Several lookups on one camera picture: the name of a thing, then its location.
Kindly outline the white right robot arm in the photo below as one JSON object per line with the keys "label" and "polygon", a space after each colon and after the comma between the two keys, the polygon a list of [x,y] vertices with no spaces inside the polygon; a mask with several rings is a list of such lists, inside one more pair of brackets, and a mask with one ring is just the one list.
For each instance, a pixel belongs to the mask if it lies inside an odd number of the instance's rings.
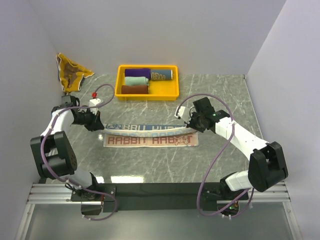
{"label": "white right robot arm", "polygon": [[210,130],[225,138],[249,161],[248,170],[221,179],[220,195],[224,199],[230,200],[244,189],[264,192],[288,177],[285,155],[278,142],[267,142],[252,134],[235,122],[229,113],[216,111],[207,97],[194,101],[193,106],[193,112],[181,106],[176,116],[188,128],[201,133]]}

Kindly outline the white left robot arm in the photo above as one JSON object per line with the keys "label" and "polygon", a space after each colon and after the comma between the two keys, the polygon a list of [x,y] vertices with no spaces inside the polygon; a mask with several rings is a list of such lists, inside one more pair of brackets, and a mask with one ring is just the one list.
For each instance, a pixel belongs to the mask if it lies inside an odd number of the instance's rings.
{"label": "white left robot arm", "polygon": [[79,98],[72,95],[61,97],[61,104],[51,111],[51,120],[45,131],[38,137],[30,140],[30,147],[35,161],[37,172],[42,179],[55,179],[49,171],[51,167],[63,182],[82,189],[82,194],[89,201],[100,197],[101,189],[96,177],[85,170],[78,168],[77,158],[66,132],[71,125],[84,126],[88,131],[94,132],[104,129],[101,113],[97,106],[103,101],[93,98],[84,110],[73,109],[79,107]]}

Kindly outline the striped rabbit print towel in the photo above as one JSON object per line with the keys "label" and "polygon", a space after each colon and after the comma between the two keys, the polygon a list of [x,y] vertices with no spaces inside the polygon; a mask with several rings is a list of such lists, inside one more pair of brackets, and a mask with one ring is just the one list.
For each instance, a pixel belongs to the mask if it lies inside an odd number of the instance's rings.
{"label": "striped rabbit print towel", "polygon": [[106,148],[197,147],[196,130],[184,125],[107,124],[103,146]]}

